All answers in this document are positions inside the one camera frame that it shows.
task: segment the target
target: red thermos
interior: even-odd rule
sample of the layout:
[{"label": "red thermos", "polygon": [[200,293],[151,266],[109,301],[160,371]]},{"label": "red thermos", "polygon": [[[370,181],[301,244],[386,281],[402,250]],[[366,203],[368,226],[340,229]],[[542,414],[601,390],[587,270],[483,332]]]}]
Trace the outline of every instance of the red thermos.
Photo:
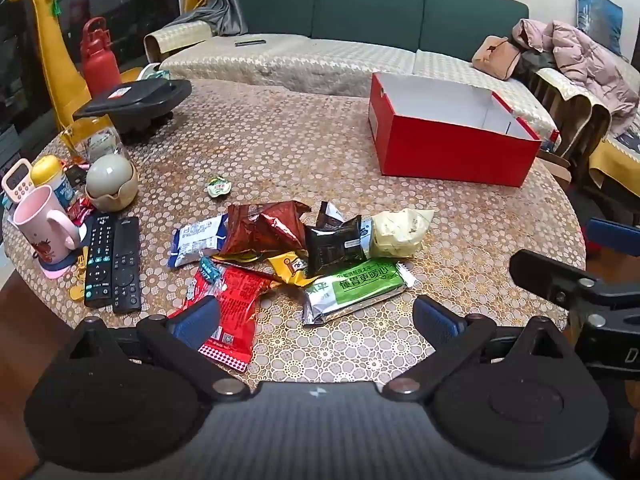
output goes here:
[{"label": "red thermos", "polygon": [[91,97],[97,97],[122,83],[116,57],[111,51],[111,37],[106,25],[106,20],[97,16],[86,22],[82,29],[82,72]]}]

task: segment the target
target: pink puffer jacket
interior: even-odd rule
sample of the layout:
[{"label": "pink puffer jacket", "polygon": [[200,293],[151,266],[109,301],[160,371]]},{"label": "pink puffer jacket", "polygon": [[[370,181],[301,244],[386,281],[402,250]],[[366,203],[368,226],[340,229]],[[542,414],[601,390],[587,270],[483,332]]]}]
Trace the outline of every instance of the pink puffer jacket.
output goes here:
[{"label": "pink puffer jacket", "polygon": [[638,94],[622,79],[614,54],[606,48],[563,22],[545,25],[536,20],[520,20],[512,34],[524,48],[553,52],[560,72],[599,97],[611,112],[613,133],[623,133],[633,122]]}]

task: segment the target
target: open red shoebox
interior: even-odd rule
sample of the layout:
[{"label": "open red shoebox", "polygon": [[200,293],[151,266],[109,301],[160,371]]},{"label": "open red shoebox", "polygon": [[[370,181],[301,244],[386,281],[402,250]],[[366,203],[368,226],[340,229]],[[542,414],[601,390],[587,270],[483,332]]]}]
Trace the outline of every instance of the open red shoebox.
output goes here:
[{"label": "open red shoebox", "polygon": [[375,73],[369,123],[384,175],[519,187],[540,138],[495,92]]}]

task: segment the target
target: bottle lid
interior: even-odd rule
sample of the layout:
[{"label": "bottle lid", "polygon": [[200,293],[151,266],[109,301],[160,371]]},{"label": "bottle lid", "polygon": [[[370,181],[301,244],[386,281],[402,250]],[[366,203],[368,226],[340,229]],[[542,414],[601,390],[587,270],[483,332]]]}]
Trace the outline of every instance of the bottle lid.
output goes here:
[{"label": "bottle lid", "polygon": [[62,171],[62,162],[55,155],[45,155],[31,168],[31,180],[38,187],[46,184]]}]

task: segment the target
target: flower pattern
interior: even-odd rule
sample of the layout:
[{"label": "flower pattern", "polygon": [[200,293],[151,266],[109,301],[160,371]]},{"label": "flower pattern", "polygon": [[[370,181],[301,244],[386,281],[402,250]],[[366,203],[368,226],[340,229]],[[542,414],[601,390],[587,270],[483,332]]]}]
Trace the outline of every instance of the flower pattern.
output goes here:
[{"label": "flower pattern", "polygon": [[[429,294],[464,316],[481,312],[503,325],[523,325],[543,314],[562,326],[558,307],[517,288],[509,257],[520,248],[584,268],[584,242],[566,196],[539,162],[519,189],[380,174],[367,124],[366,99],[302,94],[278,87],[203,80],[174,110],[174,118],[146,142],[129,148],[140,192],[126,214],[141,219],[142,312],[115,316],[75,303],[75,266],[47,280],[30,246],[5,219],[8,256],[34,293],[75,327],[97,314],[108,326],[134,326],[149,314],[180,307],[196,266],[168,270],[174,229],[226,211],[229,203],[300,200],[313,211],[331,200],[350,218],[403,207],[437,208],[421,249],[406,264],[414,288],[325,326],[302,325],[298,300],[284,290],[260,299],[254,357],[244,374],[259,381],[385,383],[433,349],[415,331],[412,304]],[[43,151],[67,158],[54,140]],[[233,183],[229,196],[204,191],[220,174]],[[261,270],[270,270],[260,264]]]}]

